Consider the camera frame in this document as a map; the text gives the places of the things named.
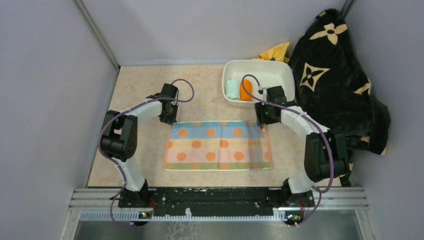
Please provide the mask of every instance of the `cable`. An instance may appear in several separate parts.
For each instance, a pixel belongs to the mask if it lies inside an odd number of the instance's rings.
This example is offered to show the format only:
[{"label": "cable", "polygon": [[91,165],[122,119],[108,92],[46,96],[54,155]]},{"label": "cable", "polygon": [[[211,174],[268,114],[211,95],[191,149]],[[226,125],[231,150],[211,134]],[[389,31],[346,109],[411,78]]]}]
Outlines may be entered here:
[{"label": "cable", "polygon": [[333,179],[334,179],[334,160],[333,160],[333,154],[332,154],[332,151],[331,151],[331,148],[330,148],[330,143],[327,140],[327,138],[326,138],[324,132],[321,130],[321,128],[312,119],[310,119],[309,117],[301,114],[300,112],[298,112],[298,111],[296,111],[294,109],[291,109],[291,108],[288,108],[288,107],[285,107],[285,106],[282,106],[282,105],[278,105],[278,104],[275,104],[275,103],[272,103],[272,102],[269,102],[269,101],[265,101],[265,100],[262,100],[262,99],[260,99],[258,97],[253,96],[253,94],[251,94],[250,92],[248,92],[248,90],[245,87],[244,81],[245,81],[245,78],[246,77],[252,77],[252,78],[254,78],[256,80],[256,82],[258,83],[259,88],[261,87],[261,85],[259,84],[259,80],[254,75],[252,75],[252,74],[246,74],[246,75],[243,76],[243,78],[241,79],[241,86],[243,87],[243,90],[250,97],[252,97],[253,99],[255,99],[255,100],[257,100],[257,101],[259,101],[261,103],[264,103],[264,104],[267,104],[267,105],[270,105],[270,106],[273,106],[273,107],[277,107],[277,108],[280,108],[280,109],[283,109],[283,110],[292,112],[294,114],[297,114],[297,115],[301,116],[302,118],[304,118],[306,121],[310,122],[318,130],[319,134],[321,135],[322,140],[324,141],[325,148],[327,149],[328,159],[329,159],[329,163],[330,163],[330,179],[328,181],[328,185],[327,185],[327,187],[324,190],[321,190],[321,189],[319,189],[316,186],[313,186],[312,187],[315,191],[317,191],[319,193],[319,200],[316,203],[315,207],[310,212],[310,214],[300,224],[298,224],[298,226],[300,226],[304,222],[306,222],[306,220],[308,220],[313,213],[315,213],[315,211],[317,210],[318,206],[321,203],[322,194],[328,192],[330,190],[331,186],[333,185]]},{"label": "cable", "polygon": [[122,228],[128,228],[128,227],[130,227],[130,226],[127,226],[127,225],[122,225],[122,224],[120,224],[120,223],[118,223],[116,220],[115,220],[115,218],[114,218],[114,215],[113,215],[113,207],[114,207],[114,203],[115,203],[115,201],[117,200],[117,198],[118,198],[118,196],[122,193],[122,191],[124,191],[124,189],[125,189],[125,187],[127,186],[127,176],[125,175],[125,172],[124,172],[124,169],[119,165],[119,162],[118,161],[116,161],[115,159],[113,159],[112,157],[110,157],[110,156],[108,156],[105,152],[103,152],[103,150],[102,150],[102,138],[103,138],[103,134],[105,133],[105,131],[106,131],[106,129],[116,120],[116,119],[118,119],[119,117],[121,117],[122,115],[125,115],[125,114],[127,114],[127,113],[130,113],[130,112],[132,112],[132,111],[134,111],[134,110],[136,110],[136,109],[138,109],[138,108],[140,108],[140,107],[142,107],[142,106],[144,106],[144,105],[146,105],[146,104],[149,104],[149,103],[152,103],[152,102],[156,102],[156,101],[160,101],[160,100],[171,100],[171,101],[176,101],[176,102],[180,102],[180,103],[188,103],[188,102],[190,102],[191,100],[193,100],[193,98],[195,97],[195,89],[193,88],[193,85],[189,82],[189,81],[187,81],[187,80],[185,80],[185,79],[182,79],[182,78],[180,78],[180,79],[176,79],[176,80],[174,80],[171,84],[173,85],[175,82],[178,82],[178,81],[183,81],[183,82],[186,82],[189,86],[190,86],[190,88],[191,88],[191,97],[188,99],[188,100],[179,100],[179,99],[175,99],[175,98],[172,98],[172,97],[158,97],[158,98],[154,98],[154,99],[150,99],[150,100],[146,100],[146,101],[144,101],[144,102],[142,102],[142,103],[140,103],[140,104],[138,104],[138,105],[136,105],[136,106],[133,106],[132,108],[130,108],[130,109],[128,109],[128,110],[125,110],[125,111],[122,111],[122,112],[120,112],[120,113],[118,113],[116,116],[114,116],[111,120],[109,120],[105,125],[104,125],[104,127],[101,129],[101,131],[100,131],[100,135],[99,135],[99,137],[98,137],[98,142],[97,142],[97,148],[98,148],[98,151],[100,152],[100,154],[101,155],[103,155],[103,157],[105,157],[105,158],[107,158],[107,159],[109,159],[110,161],[112,161],[115,165],[116,165],[116,167],[119,169],[119,171],[120,171],[120,173],[121,173],[121,175],[122,175],[122,178],[123,178],[123,185],[122,185],[122,187],[120,188],[120,190],[115,194],[115,196],[113,196],[113,199],[112,199],[112,203],[110,204],[110,209],[109,209],[109,213],[110,213],[110,218],[112,219],[112,222],[114,222],[116,225],[118,225],[118,226],[120,226],[120,227],[122,227]]}]

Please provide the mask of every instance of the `beige flower print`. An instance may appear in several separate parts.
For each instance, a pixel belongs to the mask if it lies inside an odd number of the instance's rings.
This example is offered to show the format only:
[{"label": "beige flower print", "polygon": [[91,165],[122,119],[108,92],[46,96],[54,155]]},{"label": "beige flower print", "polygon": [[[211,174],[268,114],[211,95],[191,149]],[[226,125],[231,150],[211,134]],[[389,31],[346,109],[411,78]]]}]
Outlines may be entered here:
[{"label": "beige flower print", "polygon": [[319,31],[312,35],[309,40],[314,40],[317,38],[327,37],[328,40],[333,44],[336,45],[339,38],[337,35],[343,33],[348,29],[348,26],[346,24],[338,25],[336,28],[334,27],[334,23],[330,23],[327,25],[324,25],[324,31]]}]

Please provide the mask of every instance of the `yellow cloth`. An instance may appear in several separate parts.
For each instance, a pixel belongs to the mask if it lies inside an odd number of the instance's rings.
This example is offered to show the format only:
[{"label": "yellow cloth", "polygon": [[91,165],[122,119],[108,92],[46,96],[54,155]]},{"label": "yellow cloth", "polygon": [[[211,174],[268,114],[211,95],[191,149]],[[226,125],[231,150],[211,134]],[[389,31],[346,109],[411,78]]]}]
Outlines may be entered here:
[{"label": "yellow cloth", "polygon": [[252,60],[274,59],[275,61],[288,63],[289,58],[286,57],[286,54],[289,52],[289,47],[290,42],[278,44],[277,46],[262,52],[259,56],[252,58]]}]

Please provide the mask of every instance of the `light blue cloth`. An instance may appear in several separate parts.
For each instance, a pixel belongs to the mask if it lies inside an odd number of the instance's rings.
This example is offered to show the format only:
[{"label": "light blue cloth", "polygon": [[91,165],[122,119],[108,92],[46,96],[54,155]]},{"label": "light blue cloth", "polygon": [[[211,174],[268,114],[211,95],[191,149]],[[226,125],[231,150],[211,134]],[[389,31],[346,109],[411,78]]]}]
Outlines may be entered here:
[{"label": "light blue cloth", "polygon": [[225,95],[231,100],[240,100],[240,80],[227,81]]}]

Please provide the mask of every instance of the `green stripe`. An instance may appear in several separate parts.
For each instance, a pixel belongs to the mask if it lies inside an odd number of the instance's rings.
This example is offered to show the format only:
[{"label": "green stripe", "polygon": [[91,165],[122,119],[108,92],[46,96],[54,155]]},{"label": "green stripe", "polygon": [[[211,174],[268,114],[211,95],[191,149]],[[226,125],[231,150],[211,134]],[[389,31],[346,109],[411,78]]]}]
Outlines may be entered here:
[{"label": "green stripe", "polygon": [[199,166],[199,170],[220,170],[222,166],[228,166],[229,170],[239,169],[250,169],[251,165],[257,166],[258,169],[269,169],[271,167],[270,162],[232,162],[232,163],[168,163],[169,169],[171,170],[191,170],[193,166]]}]

